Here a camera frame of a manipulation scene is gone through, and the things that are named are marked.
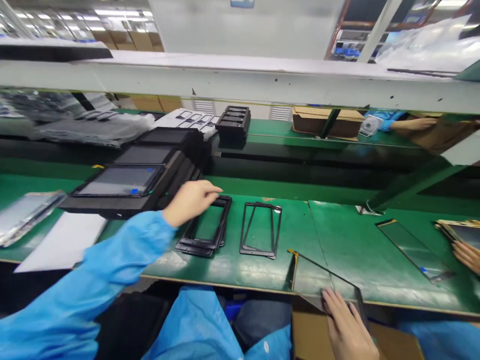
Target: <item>stack of panels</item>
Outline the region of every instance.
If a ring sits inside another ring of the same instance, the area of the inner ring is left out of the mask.
[[[72,191],[60,207],[109,220],[163,209],[185,181],[201,177],[210,156],[211,146],[198,130],[157,127]]]
[[[180,253],[195,255],[203,258],[211,258],[219,248],[225,245],[227,217],[229,215],[231,205],[232,198],[230,196],[221,195],[210,206],[210,209],[222,208],[218,226],[216,227],[213,238],[200,238],[196,235],[200,217],[202,215],[197,216],[188,223],[185,232],[175,245],[175,249]]]
[[[437,220],[435,227],[451,242],[462,241],[480,250],[480,221]]]

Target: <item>white shelf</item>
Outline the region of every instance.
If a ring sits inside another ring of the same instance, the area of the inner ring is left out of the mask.
[[[113,50],[75,63],[0,60],[0,86],[478,113],[480,83],[376,64]]]

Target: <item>white wall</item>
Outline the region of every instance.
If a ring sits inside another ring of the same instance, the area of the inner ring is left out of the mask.
[[[149,0],[166,52],[324,59],[345,0]]]

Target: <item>plastic bag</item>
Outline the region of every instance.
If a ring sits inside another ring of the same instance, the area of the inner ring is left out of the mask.
[[[152,114],[146,116],[121,114],[114,111],[89,111],[76,119],[65,119],[37,126],[35,130],[46,139],[79,142],[119,148],[155,127]]]
[[[458,40],[469,18],[392,33],[375,62],[393,69],[461,72],[480,59],[480,36]]]
[[[85,112],[70,92],[3,88],[0,102],[33,122],[52,123],[73,119]]]
[[[29,192],[0,212],[0,248],[20,240],[65,198],[63,191]]]

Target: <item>black rack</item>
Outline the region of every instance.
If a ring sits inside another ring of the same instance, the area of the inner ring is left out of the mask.
[[[245,231],[244,236],[244,227],[245,227],[245,214],[247,212],[247,207],[253,207],[251,211],[250,221]],[[249,234],[250,225],[252,224],[252,219],[254,218],[255,208],[268,208],[270,209],[270,226],[271,226],[271,250],[262,250],[256,247],[247,246],[245,242],[247,241],[247,236]],[[276,236],[274,231],[274,211],[279,213],[278,216],[278,226],[276,229]],[[279,246],[279,236],[280,236],[280,224],[282,223],[282,208],[280,206],[275,206],[272,204],[267,204],[263,202],[246,202],[245,207],[243,208],[243,220],[241,223],[241,234],[240,234],[240,254],[244,255],[257,255],[263,256],[272,260],[277,258],[277,249]]]
[[[205,258],[212,257],[217,249],[225,244],[227,217],[229,215],[231,205],[232,198],[226,195],[219,196],[212,203],[211,206],[223,208],[213,239],[202,239],[195,237],[195,231],[197,230],[200,219],[200,217],[197,216],[188,223],[183,236],[180,238],[175,248],[181,253],[185,254],[196,255]]]
[[[245,106],[227,106],[215,129],[218,130],[221,146],[245,144],[249,133],[250,109]]]

